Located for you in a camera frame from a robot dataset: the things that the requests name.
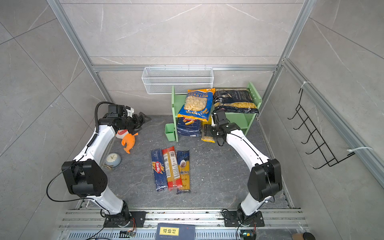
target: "orange shark plush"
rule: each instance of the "orange shark plush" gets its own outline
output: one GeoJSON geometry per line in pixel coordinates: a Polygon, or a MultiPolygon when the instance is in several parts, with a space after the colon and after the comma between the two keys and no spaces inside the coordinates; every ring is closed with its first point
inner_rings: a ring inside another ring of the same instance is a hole
{"type": "Polygon", "coordinates": [[[116,134],[116,137],[122,139],[121,145],[125,146],[125,144],[127,144],[127,147],[124,148],[124,151],[126,151],[127,153],[130,153],[129,150],[131,150],[135,145],[135,142],[136,142],[135,136],[137,135],[138,133],[134,135],[128,133],[128,130],[119,130],[116,134]]]}

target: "green shelf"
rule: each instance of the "green shelf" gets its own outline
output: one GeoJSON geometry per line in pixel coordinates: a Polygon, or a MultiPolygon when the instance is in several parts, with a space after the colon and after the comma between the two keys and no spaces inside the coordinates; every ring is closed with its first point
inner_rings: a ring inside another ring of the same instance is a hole
{"type": "MultiPolygon", "coordinates": [[[[251,93],[253,102],[255,103],[257,108],[260,108],[260,105],[262,104],[263,100],[260,97],[260,94],[257,92],[255,86],[251,82],[248,84],[248,89],[251,93]]],[[[179,113],[180,109],[183,107],[186,97],[187,97],[186,94],[175,94],[175,87],[172,86],[171,108],[172,108],[176,142],[179,141],[179,138],[177,136],[177,129],[176,129],[178,117],[176,116],[179,113]]],[[[249,131],[250,126],[252,125],[253,120],[255,119],[256,113],[225,113],[225,115],[230,122],[235,122],[246,135],[249,131]]]]}

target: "mesh basket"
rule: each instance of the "mesh basket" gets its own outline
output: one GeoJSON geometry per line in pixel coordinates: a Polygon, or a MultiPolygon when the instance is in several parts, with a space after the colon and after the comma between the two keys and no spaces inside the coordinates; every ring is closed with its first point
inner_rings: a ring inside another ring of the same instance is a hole
{"type": "Polygon", "coordinates": [[[212,88],[214,72],[209,67],[147,67],[142,80],[148,94],[172,92],[187,93],[187,90],[212,88]]]}

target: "orecchiette pasta bag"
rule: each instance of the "orecchiette pasta bag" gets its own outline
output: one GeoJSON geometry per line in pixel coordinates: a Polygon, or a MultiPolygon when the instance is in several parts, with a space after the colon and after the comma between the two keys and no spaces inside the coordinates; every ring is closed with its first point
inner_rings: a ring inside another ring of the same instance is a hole
{"type": "Polygon", "coordinates": [[[178,118],[192,118],[207,122],[211,111],[214,88],[188,90],[185,103],[180,109],[178,118]]]}
{"type": "Polygon", "coordinates": [[[227,113],[259,113],[248,89],[218,89],[214,94],[215,110],[227,113]]]}

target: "black wire hook rack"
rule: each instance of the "black wire hook rack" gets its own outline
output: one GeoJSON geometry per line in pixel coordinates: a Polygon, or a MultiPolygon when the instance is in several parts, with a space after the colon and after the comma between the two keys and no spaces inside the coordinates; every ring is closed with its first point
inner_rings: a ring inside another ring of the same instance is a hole
{"type": "Polygon", "coordinates": [[[336,157],[334,156],[332,150],[329,148],[328,144],[326,143],[326,141],[324,140],[323,136],[321,135],[321,133],[319,132],[319,130],[317,129],[317,127],[313,124],[312,120],[310,119],[310,117],[308,116],[308,114],[306,113],[306,111],[303,109],[303,107],[301,106],[300,102],[301,102],[301,97],[303,96],[303,89],[300,88],[299,90],[299,94],[300,94],[300,100],[299,100],[299,104],[297,105],[297,107],[295,108],[295,111],[296,113],[293,115],[293,117],[291,118],[288,118],[289,120],[292,120],[296,115],[298,115],[300,117],[300,119],[302,120],[302,124],[298,127],[298,128],[293,128],[294,130],[298,130],[300,129],[303,125],[307,128],[308,132],[310,133],[310,135],[308,136],[308,139],[306,142],[301,142],[302,144],[307,144],[308,141],[310,140],[310,138],[312,137],[312,139],[314,140],[314,142],[316,143],[316,146],[317,148],[315,150],[313,150],[312,152],[306,152],[306,154],[312,154],[314,153],[316,150],[319,150],[322,154],[322,156],[324,157],[324,160],[325,160],[325,164],[321,165],[320,167],[313,167],[313,169],[320,169],[322,167],[324,167],[325,165],[328,165],[330,167],[338,164],[338,163],[341,163],[342,161],[344,161],[345,159],[353,156],[355,153],[354,152],[351,152],[349,153],[345,158],[343,158],[342,160],[337,160],[336,157]],[[305,116],[302,116],[300,113],[299,113],[299,110],[303,110],[303,112],[305,113],[305,116]],[[311,131],[307,125],[306,122],[308,122],[308,120],[312,123],[313,127],[314,127],[314,130],[311,131]],[[319,136],[321,137],[321,140],[323,141],[322,144],[319,145],[319,143],[316,141],[315,137],[313,136],[314,133],[318,133],[319,136]],[[332,155],[332,159],[331,160],[327,160],[327,158],[325,157],[324,155],[324,152],[323,150],[321,149],[321,147],[325,145],[325,147],[328,148],[329,152],[331,153],[332,155]]]}

